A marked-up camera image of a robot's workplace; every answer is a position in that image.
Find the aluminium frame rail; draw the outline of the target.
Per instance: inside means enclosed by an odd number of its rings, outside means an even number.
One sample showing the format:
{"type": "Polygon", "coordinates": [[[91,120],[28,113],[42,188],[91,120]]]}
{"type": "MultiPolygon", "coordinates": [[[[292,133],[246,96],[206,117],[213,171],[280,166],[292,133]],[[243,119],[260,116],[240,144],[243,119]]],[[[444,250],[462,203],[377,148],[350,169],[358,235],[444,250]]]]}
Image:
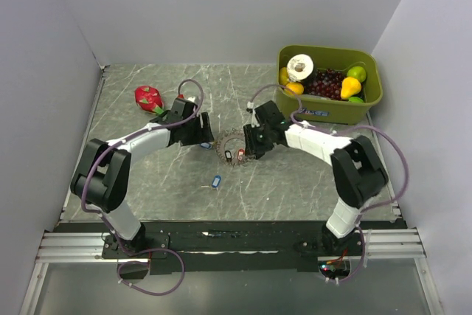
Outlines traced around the aluminium frame rail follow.
{"type": "Polygon", "coordinates": [[[19,313],[35,313],[50,264],[101,261],[103,245],[100,233],[96,232],[45,232],[34,259],[34,268],[19,313]]]}

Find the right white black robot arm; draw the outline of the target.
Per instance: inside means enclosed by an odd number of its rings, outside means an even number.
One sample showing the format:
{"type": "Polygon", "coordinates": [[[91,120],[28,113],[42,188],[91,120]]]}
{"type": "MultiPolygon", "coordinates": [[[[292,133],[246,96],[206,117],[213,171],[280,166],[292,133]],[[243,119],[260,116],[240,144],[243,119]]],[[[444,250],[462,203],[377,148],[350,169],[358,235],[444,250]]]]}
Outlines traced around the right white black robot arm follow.
{"type": "Polygon", "coordinates": [[[243,126],[245,153],[260,159],[277,145],[309,153],[333,169],[338,200],[322,227],[323,249],[338,255],[347,248],[363,210],[386,186],[388,175],[371,141],[322,133],[306,121],[290,123],[272,100],[249,101],[251,122],[243,126]]]}

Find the red dragon fruit toy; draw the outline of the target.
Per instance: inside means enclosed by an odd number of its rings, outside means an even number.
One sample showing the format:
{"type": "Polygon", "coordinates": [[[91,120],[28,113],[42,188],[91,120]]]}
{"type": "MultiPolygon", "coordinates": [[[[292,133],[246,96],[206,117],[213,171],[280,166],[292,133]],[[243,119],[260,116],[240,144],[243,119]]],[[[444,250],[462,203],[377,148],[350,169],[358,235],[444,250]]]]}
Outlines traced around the red dragon fruit toy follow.
{"type": "Polygon", "coordinates": [[[164,104],[159,91],[152,86],[139,86],[134,91],[136,104],[143,110],[152,114],[162,114],[164,104]]]}

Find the yellow pear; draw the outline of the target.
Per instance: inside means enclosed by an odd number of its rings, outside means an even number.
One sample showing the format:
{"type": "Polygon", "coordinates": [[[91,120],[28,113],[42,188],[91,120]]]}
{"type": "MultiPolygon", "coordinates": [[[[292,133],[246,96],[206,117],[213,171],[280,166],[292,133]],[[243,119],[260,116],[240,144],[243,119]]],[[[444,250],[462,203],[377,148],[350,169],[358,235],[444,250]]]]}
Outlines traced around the yellow pear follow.
{"type": "Polygon", "coordinates": [[[352,96],[359,94],[362,90],[361,82],[354,77],[346,77],[341,83],[340,98],[348,100],[352,96]]]}

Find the orange fruit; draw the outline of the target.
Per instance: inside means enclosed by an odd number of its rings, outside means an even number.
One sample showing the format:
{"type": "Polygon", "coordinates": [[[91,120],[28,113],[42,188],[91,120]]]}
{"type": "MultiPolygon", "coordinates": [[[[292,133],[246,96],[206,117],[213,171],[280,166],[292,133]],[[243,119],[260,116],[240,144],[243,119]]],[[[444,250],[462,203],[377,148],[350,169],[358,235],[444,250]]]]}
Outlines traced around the orange fruit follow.
{"type": "Polygon", "coordinates": [[[302,95],[304,92],[304,86],[298,82],[289,82],[285,85],[284,91],[286,94],[294,96],[294,95],[302,95]]]}

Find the red key tag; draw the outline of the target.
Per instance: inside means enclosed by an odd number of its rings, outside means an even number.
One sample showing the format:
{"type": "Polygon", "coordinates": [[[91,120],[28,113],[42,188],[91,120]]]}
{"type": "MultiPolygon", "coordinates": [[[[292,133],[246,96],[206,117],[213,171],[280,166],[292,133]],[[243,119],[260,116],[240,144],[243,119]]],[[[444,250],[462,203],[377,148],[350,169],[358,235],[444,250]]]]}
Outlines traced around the red key tag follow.
{"type": "Polygon", "coordinates": [[[245,150],[244,149],[239,149],[237,152],[237,160],[239,162],[243,162],[245,159],[245,150]]]}

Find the green lime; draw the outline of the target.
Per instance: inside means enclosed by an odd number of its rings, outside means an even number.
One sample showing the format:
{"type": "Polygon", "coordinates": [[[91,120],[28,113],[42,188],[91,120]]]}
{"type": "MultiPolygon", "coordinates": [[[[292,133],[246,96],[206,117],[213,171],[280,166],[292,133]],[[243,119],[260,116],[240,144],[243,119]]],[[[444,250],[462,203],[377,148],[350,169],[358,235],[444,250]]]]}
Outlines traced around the green lime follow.
{"type": "Polygon", "coordinates": [[[362,66],[353,66],[347,71],[347,76],[355,78],[360,83],[363,83],[367,79],[367,71],[362,66]]]}

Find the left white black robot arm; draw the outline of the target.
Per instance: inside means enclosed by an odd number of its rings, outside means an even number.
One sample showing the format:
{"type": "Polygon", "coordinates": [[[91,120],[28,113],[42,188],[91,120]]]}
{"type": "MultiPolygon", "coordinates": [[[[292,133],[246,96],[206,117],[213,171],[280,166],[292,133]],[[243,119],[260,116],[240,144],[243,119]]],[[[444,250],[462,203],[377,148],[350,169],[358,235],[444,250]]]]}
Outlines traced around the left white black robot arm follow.
{"type": "Polygon", "coordinates": [[[145,225],[125,200],[134,163],[174,144],[200,145],[214,141],[209,114],[200,105],[176,98],[164,111],[133,133],[118,139],[86,143],[71,180],[71,193],[80,198],[86,213],[99,216],[119,248],[138,257],[147,248],[145,225]]]}

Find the loose blue key tag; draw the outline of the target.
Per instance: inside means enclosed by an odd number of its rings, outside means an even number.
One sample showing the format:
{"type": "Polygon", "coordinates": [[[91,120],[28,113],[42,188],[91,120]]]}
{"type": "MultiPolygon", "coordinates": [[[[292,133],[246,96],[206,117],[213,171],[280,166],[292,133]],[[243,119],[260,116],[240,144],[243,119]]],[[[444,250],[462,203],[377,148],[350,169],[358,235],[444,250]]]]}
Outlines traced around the loose blue key tag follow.
{"type": "Polygon", "coordinates": [[[221,176],[216,175],[216,176],[213,178],[211,184],[209,184],[209,185],[202,185],[201,187],[202,187],[202,188],[211,188],[211,189],[213,189],[213,190],[216,190],[216,189],[218,189],[219,185],[221,184],[221,180],[222,180],[221,176]]]}

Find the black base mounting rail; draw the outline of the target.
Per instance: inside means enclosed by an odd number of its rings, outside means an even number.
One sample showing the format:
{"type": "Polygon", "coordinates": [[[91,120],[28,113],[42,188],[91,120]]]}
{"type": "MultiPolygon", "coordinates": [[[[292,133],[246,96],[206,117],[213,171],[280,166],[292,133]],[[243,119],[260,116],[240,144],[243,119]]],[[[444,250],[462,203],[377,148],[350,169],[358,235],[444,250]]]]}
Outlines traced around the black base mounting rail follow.
{"type": "Polygon", "coordinates": [[[375,232],[397,232],[404,222],[367,221],[364,235],[351,232],[337,240],[322,221],[161,221],[146,222],[145,235],[127,242],[127,252],[115,237],[104,239],[105,260],[145,261],[150,273],[174,271],[317,272],[319,261],[367,252],[375,232]]]}

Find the yellow lemon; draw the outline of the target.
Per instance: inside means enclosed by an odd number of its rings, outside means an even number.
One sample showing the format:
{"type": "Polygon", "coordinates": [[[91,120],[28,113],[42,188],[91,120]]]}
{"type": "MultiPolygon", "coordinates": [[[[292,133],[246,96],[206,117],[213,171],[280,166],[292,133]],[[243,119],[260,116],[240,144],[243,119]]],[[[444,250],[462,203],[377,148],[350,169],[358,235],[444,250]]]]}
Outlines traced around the yellow lemon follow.
{"type": "Polygon", "coordinates": [[[286,86],[290,82],[289,77],[288,77],[288,70],[286,67],[282,67],[279,70],[278,82],[282,86],[286,86]]]}

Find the dark red grapes bunch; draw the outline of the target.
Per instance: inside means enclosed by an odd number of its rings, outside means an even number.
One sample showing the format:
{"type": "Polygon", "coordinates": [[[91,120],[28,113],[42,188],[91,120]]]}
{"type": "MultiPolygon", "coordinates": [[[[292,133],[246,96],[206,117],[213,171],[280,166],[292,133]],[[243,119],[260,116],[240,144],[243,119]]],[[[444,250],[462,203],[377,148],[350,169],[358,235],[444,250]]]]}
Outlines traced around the dark red grapes bunch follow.
{"type": "Polygon", "coordinates": [[[344,73],[334,69],[318,69],[304,84],[304,94],[329,100],[341,100],[341,84],[344,73]]]}

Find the black key tag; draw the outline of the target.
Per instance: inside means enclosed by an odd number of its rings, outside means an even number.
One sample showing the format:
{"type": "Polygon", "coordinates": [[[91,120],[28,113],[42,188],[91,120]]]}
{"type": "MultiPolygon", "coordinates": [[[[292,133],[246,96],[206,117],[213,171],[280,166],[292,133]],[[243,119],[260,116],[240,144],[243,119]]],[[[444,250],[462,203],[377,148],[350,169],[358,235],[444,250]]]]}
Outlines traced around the black key tag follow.
{"type": "Polygon", "coordinates": [[[233,157],[232,157],[232,152],[230,150],[226,150],[224,152],[224,156],[227,162],[232,162],[233,157]]]}

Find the small green fruit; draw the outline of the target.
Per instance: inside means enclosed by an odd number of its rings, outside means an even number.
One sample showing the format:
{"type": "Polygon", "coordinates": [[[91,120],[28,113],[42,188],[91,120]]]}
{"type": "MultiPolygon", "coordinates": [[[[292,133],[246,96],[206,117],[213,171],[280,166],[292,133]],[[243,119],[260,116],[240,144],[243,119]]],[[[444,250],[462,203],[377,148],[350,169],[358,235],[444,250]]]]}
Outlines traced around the small green fruit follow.
{"type": "Polygon", "coordinates": [[[364,103],[364,100],[361,97],[356,97],[356,96],[350,97],[348,101],[350,103],[364,103]]]}

